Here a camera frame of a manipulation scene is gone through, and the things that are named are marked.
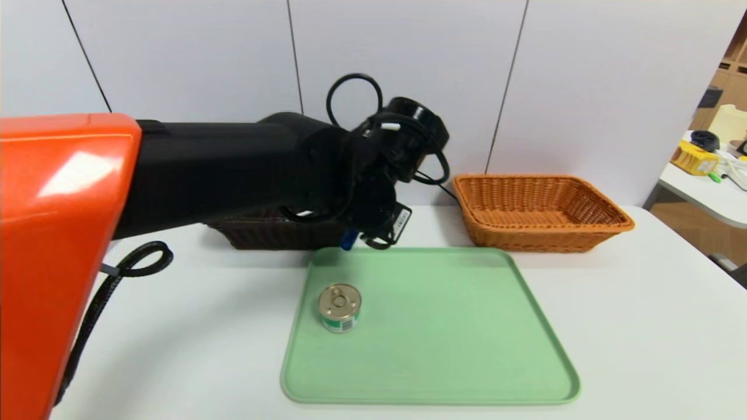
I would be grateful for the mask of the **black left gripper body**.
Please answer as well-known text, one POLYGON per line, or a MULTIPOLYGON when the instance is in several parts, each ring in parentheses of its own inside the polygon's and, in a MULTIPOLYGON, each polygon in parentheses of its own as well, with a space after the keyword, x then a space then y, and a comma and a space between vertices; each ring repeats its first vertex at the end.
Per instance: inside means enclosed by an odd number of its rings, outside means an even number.
POLYGON ((413 210, 411 210, 411 208, 406 207, 399 202, 395 202, 394 210, 392 212, 392 220, 390 220, 390 224, 385 231, 385 241, 387 241, 388 244, 393 245, 399 242, 399 239, 412 215, 413 210))

